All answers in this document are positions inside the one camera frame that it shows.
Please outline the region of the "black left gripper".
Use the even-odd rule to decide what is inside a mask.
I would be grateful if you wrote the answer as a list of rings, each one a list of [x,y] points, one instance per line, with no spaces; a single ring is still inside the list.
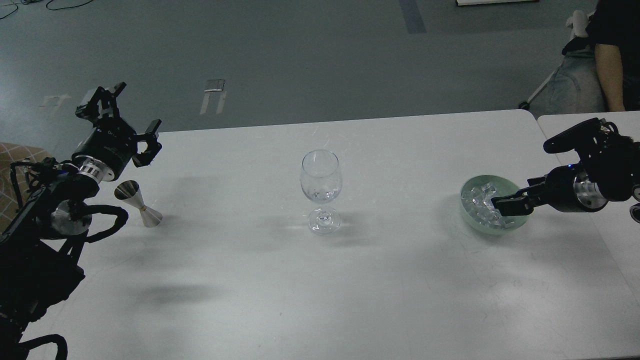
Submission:
[[[161,119],[151,121],[141,134],[123,121],[117,98],[126,86],[126,82],[119,82],[112,88],[98,86],[93,92],[89,90],[75,110],[77,118],[87,120],[95,127],[71,155],[71,163],[96,182],[118,180],[130,162],[135,167],[149,166],[162,150],[158,141]],[[146,148],[138,153],[141,142]]]

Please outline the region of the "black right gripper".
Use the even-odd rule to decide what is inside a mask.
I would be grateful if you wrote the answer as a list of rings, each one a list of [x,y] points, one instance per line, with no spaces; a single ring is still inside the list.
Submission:
[[[491,199],[494,209],[503,217],[532,214],[538,199],[541,205],[550,205],[563,213],[594,213],[606,207],[605,198],[596,182],[580,164],[558,166],[544,176],[528,178],[528,186],[511,197],[498,196]]]

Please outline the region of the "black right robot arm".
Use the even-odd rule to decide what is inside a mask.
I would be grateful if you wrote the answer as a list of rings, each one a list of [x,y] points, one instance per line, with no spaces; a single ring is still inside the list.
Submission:
[[[568,214],[592,214],[610,202],[639,198],[639,143],[603,118],[590,118],[547,139],[549,154],[574,151],[578,162],[558,166],[514,194],[492,198],[503,216],[530,215],[548,205]]]

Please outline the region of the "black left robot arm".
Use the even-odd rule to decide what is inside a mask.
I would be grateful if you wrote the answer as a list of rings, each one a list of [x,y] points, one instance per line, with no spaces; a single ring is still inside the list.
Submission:
[[[117,99],[126,88],[99,86],[89,92],[75,115],[92,123],[93,132],[71,158],[13,161],[9,176],[18,210],[1,235],[0,350],[3,360],[25,360],[30,351],[53,344],[55,358],[68,356],[66,339],[57,333],[23,341],[26,328],[47,310],[66,301],[85,278],[78,265],[86,244],[116,234],[129,218],[114,205],[88,205],[100,184],[114,182],[126,166],[151,164],[162,149],[160,119],[144,133],[121,116]]]

